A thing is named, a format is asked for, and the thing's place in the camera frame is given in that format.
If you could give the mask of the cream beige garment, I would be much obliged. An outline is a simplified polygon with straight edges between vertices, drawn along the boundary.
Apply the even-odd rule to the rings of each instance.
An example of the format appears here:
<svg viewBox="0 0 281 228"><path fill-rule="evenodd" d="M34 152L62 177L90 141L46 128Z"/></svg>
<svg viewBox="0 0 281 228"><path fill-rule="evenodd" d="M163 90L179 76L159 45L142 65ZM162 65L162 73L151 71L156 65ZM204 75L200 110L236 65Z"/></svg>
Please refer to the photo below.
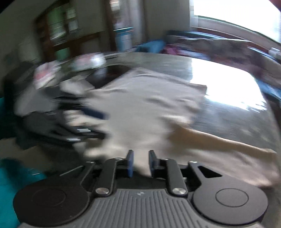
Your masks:
<svg viewBox="0 0 281 228"><path fill-rule="evenodd" d="M122 157L132 149L135 168L150 175L148 152L153 150L161 158L201 162L259 187L280 181L275 151L191 128L206 94L204 85L135 68L99 89L84 79L66 80L60 88L83 95L85 103L108 117L102 121L81 111L65 112L69 125L97 127L107 134L102 142L87 141L84 158Z"/></svg>

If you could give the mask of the black round induction cooktop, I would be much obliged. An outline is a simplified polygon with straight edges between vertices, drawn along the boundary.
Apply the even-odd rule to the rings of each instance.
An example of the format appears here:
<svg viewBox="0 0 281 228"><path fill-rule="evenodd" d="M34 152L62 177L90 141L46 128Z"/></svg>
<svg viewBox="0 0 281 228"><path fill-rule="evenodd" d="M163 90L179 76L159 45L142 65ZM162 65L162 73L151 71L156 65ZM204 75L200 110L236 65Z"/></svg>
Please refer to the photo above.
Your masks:
<svg viewBox="0 0 281 228"><path fill-rule="evenodd" d="M95 88L102 88L129 70L130 67L124 65L105 66L91 71L85 80Z"/></svg>

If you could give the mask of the pink white tissue pack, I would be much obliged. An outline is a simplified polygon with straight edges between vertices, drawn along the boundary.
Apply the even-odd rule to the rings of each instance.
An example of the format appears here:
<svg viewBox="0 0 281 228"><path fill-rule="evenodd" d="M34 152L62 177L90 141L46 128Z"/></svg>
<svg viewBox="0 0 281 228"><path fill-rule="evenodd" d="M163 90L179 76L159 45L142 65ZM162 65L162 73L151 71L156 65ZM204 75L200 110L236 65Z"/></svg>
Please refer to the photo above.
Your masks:
<svg viewBox="0 0 281 228"><path fill-rule="evenodd" d="M103 53L90 53L75 57L72 62L74 71L84 71L89 69L100 68L106 64Z"/></svg>

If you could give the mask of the dark wooden sideboard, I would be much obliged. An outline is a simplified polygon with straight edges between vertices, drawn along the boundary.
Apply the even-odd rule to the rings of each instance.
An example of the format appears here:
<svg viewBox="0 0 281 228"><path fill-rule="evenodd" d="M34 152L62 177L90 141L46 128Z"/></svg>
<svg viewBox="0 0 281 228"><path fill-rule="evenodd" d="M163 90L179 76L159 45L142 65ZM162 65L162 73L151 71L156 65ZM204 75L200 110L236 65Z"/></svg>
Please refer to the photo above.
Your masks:
<svg viewBox="0 0 281 228"><path fill-rule="evenodd" d="M56 1L34 19L34 28L45 62L60 59L60 51L65 51L64 59L82 54L86 42L97 40L102 45L102 32L81 34L75 9L69 1Z"/></svg>

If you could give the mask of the blue white cabinet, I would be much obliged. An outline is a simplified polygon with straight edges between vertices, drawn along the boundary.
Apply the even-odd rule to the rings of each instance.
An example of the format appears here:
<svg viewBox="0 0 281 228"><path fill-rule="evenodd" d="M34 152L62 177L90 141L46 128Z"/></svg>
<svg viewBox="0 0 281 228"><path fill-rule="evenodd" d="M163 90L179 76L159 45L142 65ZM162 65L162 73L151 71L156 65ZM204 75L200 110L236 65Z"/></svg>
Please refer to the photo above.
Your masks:
<svg viewBox="0 0 281 228"><path fill-rule="evenodd" d="M119 52L132 49L133 27L119 28L114 30L116 47Z"/></svg>

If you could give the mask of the magenta cloth on sofa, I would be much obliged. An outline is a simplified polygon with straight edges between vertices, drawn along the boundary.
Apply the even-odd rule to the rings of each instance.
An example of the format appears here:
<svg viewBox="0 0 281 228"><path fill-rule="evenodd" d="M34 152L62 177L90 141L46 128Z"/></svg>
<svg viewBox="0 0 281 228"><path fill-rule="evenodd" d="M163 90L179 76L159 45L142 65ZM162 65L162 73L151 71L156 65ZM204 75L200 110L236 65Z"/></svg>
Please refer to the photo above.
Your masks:
<svg viewBox="0 0 281 228"><path fill-rule="evenodd" d="M168 55L174 55L174 56L179 56L180 51L178 47L174 44L167 44L163 50L161 51L162 54L168 54Z"/></svg>

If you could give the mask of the blue sectional sofa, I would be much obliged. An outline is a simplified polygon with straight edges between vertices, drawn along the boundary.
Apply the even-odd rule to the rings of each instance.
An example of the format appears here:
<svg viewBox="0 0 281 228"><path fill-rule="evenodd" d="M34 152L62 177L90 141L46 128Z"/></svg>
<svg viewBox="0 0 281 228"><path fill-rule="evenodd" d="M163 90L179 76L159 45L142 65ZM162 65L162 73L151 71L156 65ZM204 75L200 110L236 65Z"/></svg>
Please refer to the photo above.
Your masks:
<svg viewBox="0 0 281 228"><path fill-rule="evenodd" d="M201 32L169 30L164 39L138 45L136 51L161 53L167 44L176 45L180 56L208 60L244 70L255 77L264 94L280 100L280 60L257 49L251 41Z"/></svg>

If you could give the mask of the window with green frame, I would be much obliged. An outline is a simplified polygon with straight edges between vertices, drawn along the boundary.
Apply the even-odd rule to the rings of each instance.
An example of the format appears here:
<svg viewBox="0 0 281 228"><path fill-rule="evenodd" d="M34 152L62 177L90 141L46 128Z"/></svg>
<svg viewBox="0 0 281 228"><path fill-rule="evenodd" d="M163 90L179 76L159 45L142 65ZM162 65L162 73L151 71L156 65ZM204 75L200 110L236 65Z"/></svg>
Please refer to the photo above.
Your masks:
<svg viewBox="0 0 281 228"><path fill-rule="evenodd" d="M196 16L228 22L280 42L280 11L270 1L193 1Z"/></svg>

